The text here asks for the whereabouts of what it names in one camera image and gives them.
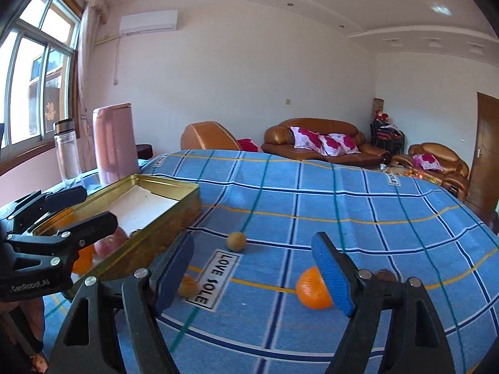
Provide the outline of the person's left hand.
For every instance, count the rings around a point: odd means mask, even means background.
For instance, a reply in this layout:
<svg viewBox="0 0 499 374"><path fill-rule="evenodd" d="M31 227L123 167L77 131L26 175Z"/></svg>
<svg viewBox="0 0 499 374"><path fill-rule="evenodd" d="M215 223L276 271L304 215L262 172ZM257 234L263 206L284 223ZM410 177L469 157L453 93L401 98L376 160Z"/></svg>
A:
<svg viewBox="0 0 499 374"><path fill-rule="evenodd" d="M45 332L45 305L41 297L32 300L22 300L19 302L0 303L0 312L11 312L16 307L20 307L25 314L33 335L39 340L43 340Z"/></svg>

